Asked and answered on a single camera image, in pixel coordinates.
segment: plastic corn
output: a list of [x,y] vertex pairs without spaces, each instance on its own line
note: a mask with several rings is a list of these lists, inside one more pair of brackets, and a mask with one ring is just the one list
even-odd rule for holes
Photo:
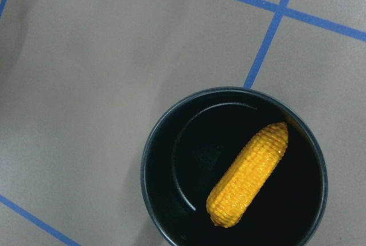
[[234,226],[282,159],[287,125],[270,124],[255,134],[210,192],[206,209],[217,226]]

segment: yellow corn cob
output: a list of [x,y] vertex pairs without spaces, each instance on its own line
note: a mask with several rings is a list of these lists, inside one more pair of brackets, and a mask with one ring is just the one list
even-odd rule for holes
[[270,124],[252,137],[207,198],[206,209],[215,226],[228,228],[239,222],[283,157],[287,143],[284,122]]

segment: floor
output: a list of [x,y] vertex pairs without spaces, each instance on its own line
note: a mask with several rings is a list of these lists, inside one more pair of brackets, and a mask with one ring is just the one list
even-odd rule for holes
[[323,150],[308,245],[366,244],[366,0],[2,0],[0,35],[0,245],[167,246],[146,138],[188,94],[243,85]]

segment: black bowl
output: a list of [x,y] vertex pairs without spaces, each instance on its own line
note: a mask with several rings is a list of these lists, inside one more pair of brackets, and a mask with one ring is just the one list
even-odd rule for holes
[[[270,123],[288,124],[284,158],[240,222],[215,227],[209,192],[241,148]],[[304,245],[327,200],[327,170],[309,128],[289,108],[254,90],[204,90],[171,107],[153,128],[141,163],[146,208],[171,245]]]

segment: bowl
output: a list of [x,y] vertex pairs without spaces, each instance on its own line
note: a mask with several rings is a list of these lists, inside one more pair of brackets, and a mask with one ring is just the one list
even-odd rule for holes
[[[261,128],[285,121],[285,156],[239,223],[215,227],[206,199],[242,147]],[[141,188],[155,226],[171,245],[305,245],[327,202],[327,170],[310,129],[264,93],[221,87],[172,106],[142,155]]]

